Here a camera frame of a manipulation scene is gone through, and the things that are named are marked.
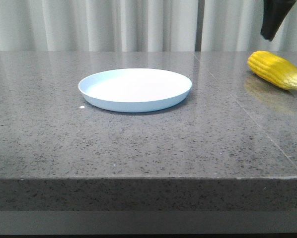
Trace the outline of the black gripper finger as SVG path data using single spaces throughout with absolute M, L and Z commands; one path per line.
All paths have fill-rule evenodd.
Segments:
M 272 41 L 283 20 L 296 3 L 296 0 L 263 0 L 263 20 L 261 35 L 265 40 Z

